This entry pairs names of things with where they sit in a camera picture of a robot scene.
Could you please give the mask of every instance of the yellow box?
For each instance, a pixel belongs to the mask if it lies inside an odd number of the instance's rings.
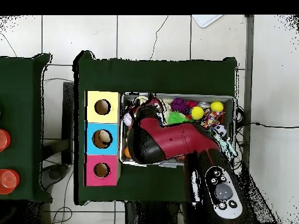
[[[101,114],[102,108],[96,107],[103,104],[109,107],[109,111],[106,114]],[[120,95],[117,92],[88,91],[87,121],[89,123],[118,124],[119,104]]]

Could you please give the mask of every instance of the controller button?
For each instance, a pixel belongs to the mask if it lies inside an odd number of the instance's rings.
[[[226,182],[226,181],[227,181],[227,178],[225,178],[224,176],[221,176],[221,177],[220,177],[220,180],[221,180],[221,182]]]
[[[237,207],[237,203],[234,200],[230,200],[228,202],[228,205],[233,209],[235,209]]]
[[[232,197],[232,189],[227,184],[218,184],[215,194],[219,200],[228,200]]]
[[[216,178],[212,178],[212,179],[211,179],[211,183],[212,183],[213,185],[217,184],[217,182],[218,182],[218,180],[217,180]]]
[[[227,208],[227,205],[226,203],[224,202],[221,202],[219,205],[218,205],[219,209],[221,209],[222,211],[225,210]]]
[[[214,171],[214,175],[215,175],[216,177],[220,176],[220,171],[215,170],[215,171]]]

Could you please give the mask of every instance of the gray joystick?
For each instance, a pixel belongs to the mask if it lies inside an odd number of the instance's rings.
[[[215,194],[219,200],[228,200],[232,197],[232,189],[227,184],[218,184]]]

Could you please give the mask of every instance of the green pom pom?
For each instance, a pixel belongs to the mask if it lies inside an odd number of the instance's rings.
[[[188,122],[186,116],[178,111],[173,111],[170,113],[167,124],[179,124],[182,122]]]

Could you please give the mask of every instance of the red cup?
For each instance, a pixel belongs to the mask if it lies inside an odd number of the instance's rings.
[[[0,129],[0,152],[6,149],[11,143],[11,136],[4,129]]]
[[[11,193],[20,183],[18,173],[12,169],[0,169],[0,194]]]

